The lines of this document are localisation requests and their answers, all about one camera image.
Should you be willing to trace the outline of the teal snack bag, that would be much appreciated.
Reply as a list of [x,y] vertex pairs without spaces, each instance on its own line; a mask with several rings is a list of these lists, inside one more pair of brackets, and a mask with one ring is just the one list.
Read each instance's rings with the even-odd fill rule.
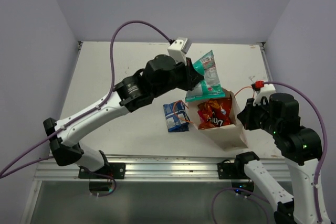
[[212,50],[199,58],[199,60],[193,64],[193,67],[204,79],[200,81],[193,90],[186,93],[185,101],[187,103],[225,97]]

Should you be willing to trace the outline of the beige paper bag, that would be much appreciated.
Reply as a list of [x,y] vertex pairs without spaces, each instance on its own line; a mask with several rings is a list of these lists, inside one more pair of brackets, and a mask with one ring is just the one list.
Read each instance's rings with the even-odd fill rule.
[[192,126],[197,133],[205,136],[214,142],[219,148],[229,151],[238,148],[246,148],[247,140],[244,134],[243,125],[238,120],[237,115],[240,112],[235,94],[230,91],[223,89],[225,93],[224,98],[232,98],[232,108],[230,112],[231,125],[216,127],[211,129],[199,130],[198,126],[201,123],[200,117],[198,116],[198,105],[200,103],[206,102],[208,100],[200,100],[196,102],[185,102],[186,113],[189,117],[190,126]]

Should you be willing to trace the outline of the red Doritos bag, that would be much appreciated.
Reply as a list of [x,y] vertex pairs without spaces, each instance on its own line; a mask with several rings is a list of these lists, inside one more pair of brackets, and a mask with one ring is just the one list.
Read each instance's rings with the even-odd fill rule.
[[201,109],[208,115],[208,121],[200,123],[199,130],[211,129],[231,125],[229,117],[232,108],[232,98],[210,99],[200,103],[198,110]]

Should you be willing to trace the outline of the pink chip bag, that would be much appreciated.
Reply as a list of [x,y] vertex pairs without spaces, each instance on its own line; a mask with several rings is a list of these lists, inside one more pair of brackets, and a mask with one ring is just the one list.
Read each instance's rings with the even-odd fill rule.
[[197,113],[198,113],[201,123],[205,123],[208,121],[208,115],[207,113],[204,113],[203,110],[199,109]]

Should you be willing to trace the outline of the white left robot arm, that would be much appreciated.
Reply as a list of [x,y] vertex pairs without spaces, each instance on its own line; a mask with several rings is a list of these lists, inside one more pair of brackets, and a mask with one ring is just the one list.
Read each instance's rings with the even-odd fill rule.
[[103,151],[95,151],[80,141],[102,125],[135,110],[150,105],[153,100],[171,90],[193,90],[204,79],[187,58],[175,62],[167,55],[158,55],[133,75],[113,86],[112,91],[89,108],[68,119],[48,118],[43,125],[50,137],[49,146],[58,166],[77,164],[97,178],[112,174]]

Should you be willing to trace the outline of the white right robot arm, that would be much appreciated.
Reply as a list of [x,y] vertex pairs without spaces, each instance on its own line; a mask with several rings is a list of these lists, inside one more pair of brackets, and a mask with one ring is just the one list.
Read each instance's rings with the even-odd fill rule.
[[273,208],[275,222],[331,223],[321,184],[314,181],[322,160],[321,140],[316,131],[300,124],[298,101],[286,93],[262,97],[259,104],[250,98],[237,118],[246,130],[269,133],[289,168],[292,194],[269,174],[254,152],[235,158],[236,176],[248,177],[257,185]]

